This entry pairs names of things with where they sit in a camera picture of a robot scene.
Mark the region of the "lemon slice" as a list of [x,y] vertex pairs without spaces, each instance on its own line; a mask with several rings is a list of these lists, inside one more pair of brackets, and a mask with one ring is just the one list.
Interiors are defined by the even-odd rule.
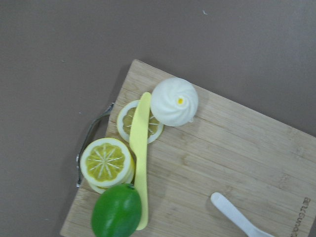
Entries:
[[[129,142],[129,135],[131,130],[131,124],[134,117],[135,110],[138,106],[139,100],[134,100],[128,103],[121,109],[117,118],[117,129],[119,135],[127,143]],[[149,126],[148,126],[148,144],[155,141],[163,132],[164,125],[160,123],[150,112]]]

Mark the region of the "yellow plastic knife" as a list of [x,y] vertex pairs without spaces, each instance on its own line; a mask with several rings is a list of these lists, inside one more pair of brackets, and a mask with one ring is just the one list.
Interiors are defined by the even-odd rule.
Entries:
[[141,200],[141,218],[136,230],[144,229],[148,224],[148,186],[147,186],[147,146],[151,94],[145,92],[136,107],[130,130],[129,145],[136,157],[134,187]]

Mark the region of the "white garlic bulb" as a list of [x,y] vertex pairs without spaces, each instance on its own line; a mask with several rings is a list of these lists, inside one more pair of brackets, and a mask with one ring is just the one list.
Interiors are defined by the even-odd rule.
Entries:
[[193,85],[181,78],[161,81],[153,90],[151,112],[167,126],[192,122],[198,110],[198,94]]

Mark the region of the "lemon half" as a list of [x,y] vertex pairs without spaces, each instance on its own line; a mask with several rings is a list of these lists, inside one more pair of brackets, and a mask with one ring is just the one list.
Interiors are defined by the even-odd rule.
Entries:
[[115,185],[131,183],[135,173],[128,147],[116,138],[90,143],[82,153],[79,167],[91,189],[99,194]]

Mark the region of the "green lime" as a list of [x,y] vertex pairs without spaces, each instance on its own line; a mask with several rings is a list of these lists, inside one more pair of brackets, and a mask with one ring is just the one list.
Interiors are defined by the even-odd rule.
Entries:
[[129,237],[141,219],[142,205],[132,184],[119,184],[98,198],[91,216],[91,227],[97,237]]

